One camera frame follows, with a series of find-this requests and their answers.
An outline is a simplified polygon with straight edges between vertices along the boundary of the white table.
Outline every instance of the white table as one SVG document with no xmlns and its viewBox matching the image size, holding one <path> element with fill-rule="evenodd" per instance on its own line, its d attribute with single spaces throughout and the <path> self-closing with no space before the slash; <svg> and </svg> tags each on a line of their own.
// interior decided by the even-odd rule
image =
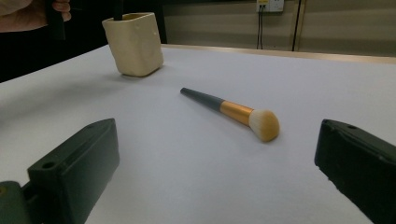
<svg viewBox="0 0 396 224">
<path fill-rule="evenodd" d="M 24 185 L 35 161 L 115 118 L 120 167 L 87 223 L 370 223 L 314 156 L 323 119 L 396 145 L 396 61 L 262 52 L 163 46 L 164 66 L 136 78 L 119 74 L 106 46 L 1 83 L 0 180 Z M 183 87 L 273 110 L 280 136 L 262 143 Z"/>
</svg>

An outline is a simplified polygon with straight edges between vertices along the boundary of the ceramic mug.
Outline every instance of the ceramic mug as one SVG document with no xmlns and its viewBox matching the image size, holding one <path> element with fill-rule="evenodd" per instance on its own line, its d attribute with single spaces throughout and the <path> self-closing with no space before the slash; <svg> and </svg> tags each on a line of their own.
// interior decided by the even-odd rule
<svg viewBox="0 0 396 224">
<path fill-rule="evenodd" d="M 132 77 L 150 75 L 163 65 L 161 40 L 154 13 L 131 13 L 122 21 L 102 21 L 119 72 Z"/>
</svg>

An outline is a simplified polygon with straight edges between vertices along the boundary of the electrical outlet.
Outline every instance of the electrical outlet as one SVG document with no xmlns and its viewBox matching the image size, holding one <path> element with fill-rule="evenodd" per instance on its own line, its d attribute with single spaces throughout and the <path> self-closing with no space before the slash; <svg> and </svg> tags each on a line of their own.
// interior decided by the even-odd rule
<svg viewBox="0 0 396 224">
<path fill-rule="evenodd" d="M 260 6 L 265 6 L 264 12 L 282 12 L 285 0 L 257 0 L 256 11 L 260 11 Z"/>
</svg>

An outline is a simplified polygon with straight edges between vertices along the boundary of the beige brush head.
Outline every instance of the beige brush head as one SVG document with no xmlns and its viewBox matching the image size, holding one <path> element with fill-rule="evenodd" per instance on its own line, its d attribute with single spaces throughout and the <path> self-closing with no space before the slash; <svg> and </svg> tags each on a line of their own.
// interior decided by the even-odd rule
<svg viewBox="0 0 396 224">
<path fill-rule="evenodd" d="M 269 142 L 279 135 L 279 121 L 270 110 L 253 110 L 248 117 L 248 124 L 264 142 Z"/>
</svg>

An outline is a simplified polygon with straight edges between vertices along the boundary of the human hand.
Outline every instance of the human hand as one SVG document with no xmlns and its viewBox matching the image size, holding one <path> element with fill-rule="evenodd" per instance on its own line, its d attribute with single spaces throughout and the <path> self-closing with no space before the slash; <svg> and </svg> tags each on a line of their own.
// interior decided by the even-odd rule
<svg viewBox="0 0 396 224">
<path fill-rule="evenodd" d="M 55 0 L 53 9 L 71 19 L 69 0 Z M 47 25 L 44 0 L 0 0 L 0 32 L 18 32 Z"/>
</svg>

